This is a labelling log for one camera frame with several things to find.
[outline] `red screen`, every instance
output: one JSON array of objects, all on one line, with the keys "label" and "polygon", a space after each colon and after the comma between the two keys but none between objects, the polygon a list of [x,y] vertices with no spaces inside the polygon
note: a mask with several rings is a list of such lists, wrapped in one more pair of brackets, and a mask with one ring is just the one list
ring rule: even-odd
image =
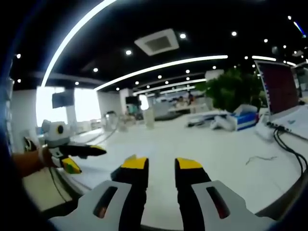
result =
[{"label": "red screen", "polygon": [[291,68],[280,64],[258,63],[270,101],[276,114],[298,105],[298,95]]}]

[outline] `white desk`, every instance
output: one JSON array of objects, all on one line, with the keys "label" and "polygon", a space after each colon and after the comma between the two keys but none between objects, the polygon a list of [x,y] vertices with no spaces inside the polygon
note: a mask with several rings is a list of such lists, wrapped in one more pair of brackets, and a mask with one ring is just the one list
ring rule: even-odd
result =
[{"label": "white desk", "polygon": [[[141,223],[177,230],[182,229],[182,219],[174,179],[176,157],[200,162],[212,180],[220,180],[239,194],[253,213],[281,197],[299,178],[297,159],[276,143],[269,144],[260,139],[254,128],[237,132],[185,128],[187,116],[156,122],[153,130],[137,125],[129,128],[127,133],[117,132],[102,145],[108,154],[88,160],[75,158],[84,175],[62,174],[86,192],[109,178],[110,172],[127,156],[148,156],[149,187]],[[282,139],[308,158],[307,141],[291,135],[282,135]],[[271,161],[254,159],[245,165],[255,155],[277,158]]]}]

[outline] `floor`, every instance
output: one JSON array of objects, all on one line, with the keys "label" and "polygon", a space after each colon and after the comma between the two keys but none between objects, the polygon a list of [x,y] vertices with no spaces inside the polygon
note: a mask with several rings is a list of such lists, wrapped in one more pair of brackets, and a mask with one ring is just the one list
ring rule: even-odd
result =
[{"label": "floor", "polygon": [[[71,197],[61,186],[55,173],[53,174],[55,182],[62,196],[66,201],[70,201]],[[47,168],[44,168],[39,172],[23,178],[23,182],[29,197],[37,205],[40,211],[44,211],[48,208],[52,208],[65,202],[56,190],[52,182],[50,172]]]}]

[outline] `green plant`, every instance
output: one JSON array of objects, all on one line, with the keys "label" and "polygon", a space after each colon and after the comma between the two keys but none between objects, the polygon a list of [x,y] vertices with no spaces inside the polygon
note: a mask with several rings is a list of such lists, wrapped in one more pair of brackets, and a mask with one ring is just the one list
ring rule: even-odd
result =
[{"label": "green plant", "polygon": [[229,69],[218,78],[196,85],[200,91],[213,100],[213,106],[233,112],[239,105],[246,103],[261,107],[264,99],[261,80],[256,74],[244,74],[239,69]]}]

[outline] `air conditioning vent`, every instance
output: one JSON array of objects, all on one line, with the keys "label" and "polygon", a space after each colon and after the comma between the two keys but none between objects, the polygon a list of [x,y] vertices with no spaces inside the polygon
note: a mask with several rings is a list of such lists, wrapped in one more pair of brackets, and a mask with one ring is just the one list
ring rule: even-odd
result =
[{"label": "air conditioning vent", "polygon": [[140,38],[135,41],[135,44],[149,56],[179,48],[177,37],[172,29]]}]

